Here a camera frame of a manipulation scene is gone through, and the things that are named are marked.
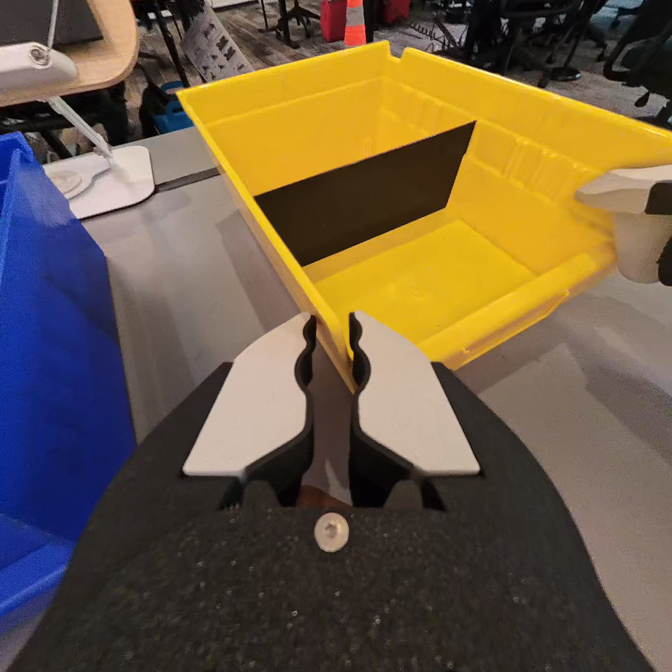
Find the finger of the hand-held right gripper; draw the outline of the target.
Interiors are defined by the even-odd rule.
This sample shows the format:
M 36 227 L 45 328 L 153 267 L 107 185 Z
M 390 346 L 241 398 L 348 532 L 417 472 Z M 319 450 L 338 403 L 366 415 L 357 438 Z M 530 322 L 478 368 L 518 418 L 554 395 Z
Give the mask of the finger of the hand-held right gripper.
M 645 214 L 614 214 L 614 240 L 619 273 L 627 280 L 653 284 L 645 258 L 647 218 Z
M 575 199 L 612 213 L 671 215 L 671 165 L 614 169 L 578 188 Z

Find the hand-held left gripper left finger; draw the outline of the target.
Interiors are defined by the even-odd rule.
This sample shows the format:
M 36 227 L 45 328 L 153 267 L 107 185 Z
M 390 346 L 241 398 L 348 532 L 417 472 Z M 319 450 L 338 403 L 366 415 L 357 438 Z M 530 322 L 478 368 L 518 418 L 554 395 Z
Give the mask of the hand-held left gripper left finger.
M 241 489 L 267 483 L 294 507 L 315 452 L 313 379 L 316 317 L 301 313 L 267 332 L 233 361 L 183 463 L 189 478 L 231 478 Z

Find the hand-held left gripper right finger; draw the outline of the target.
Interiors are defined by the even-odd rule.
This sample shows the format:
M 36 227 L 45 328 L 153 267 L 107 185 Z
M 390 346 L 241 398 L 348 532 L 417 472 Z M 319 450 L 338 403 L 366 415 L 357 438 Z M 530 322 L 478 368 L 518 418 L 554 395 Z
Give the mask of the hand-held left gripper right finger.
M 482 469 L 436 367 L 414 343 L 364 311 L 349 314 L 352 376 L 349 486 L 356 507 L 382 507 L 410 482 L 419 504 L 433 481 Z

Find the blue plastic bin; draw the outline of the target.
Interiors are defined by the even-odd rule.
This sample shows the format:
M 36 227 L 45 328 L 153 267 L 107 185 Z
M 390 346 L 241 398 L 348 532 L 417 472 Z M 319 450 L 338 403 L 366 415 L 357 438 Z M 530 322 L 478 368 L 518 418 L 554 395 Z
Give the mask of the blue plastic bin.
M 104 253 L 1 136 L 1 634 L 53 599 L 136 438 Z

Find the yellow plastic bin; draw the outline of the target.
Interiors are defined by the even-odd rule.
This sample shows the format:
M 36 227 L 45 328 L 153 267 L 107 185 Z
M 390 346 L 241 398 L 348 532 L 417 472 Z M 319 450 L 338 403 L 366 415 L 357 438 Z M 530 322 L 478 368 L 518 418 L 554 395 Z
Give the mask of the yellow plastic bin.
M 298 308 L 354 390 L 349 314 L 364 311 L 457 370 L 617 264 L 614 214 L 578 188 L 671 164 L 671 133 L 387 42 L 188 89 L 180 102 Z M 447 206 L 301 266 L 255 201 L 472 121 Z

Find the black office chair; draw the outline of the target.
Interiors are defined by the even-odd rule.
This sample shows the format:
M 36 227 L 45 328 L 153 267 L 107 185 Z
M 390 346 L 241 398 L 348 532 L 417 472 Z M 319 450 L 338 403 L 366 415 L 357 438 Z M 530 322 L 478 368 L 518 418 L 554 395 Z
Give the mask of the black office chair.
M 651 94 L 664 97 L 666 103 L 656 115 L 639 120 L 671 130 L 670 1 L 643 1 L 605 60 L 603 76 L 627 88 L 644 88 L 636 107 L 647 105 Z
M 537 71 L 539 88 L 581 77 L 571 61 L 585 33 L 586 1 L 474 1 L 458 50 L 463 63 L 502 76 Z

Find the orange traffic cone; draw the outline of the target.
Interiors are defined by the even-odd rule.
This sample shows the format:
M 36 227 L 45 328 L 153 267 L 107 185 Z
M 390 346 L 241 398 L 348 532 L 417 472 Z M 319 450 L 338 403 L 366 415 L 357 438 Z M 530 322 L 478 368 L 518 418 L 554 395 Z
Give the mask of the orange traffic cone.
M 362 46 L 367 43 L 365 1 L 346 1 L 344 45 Z

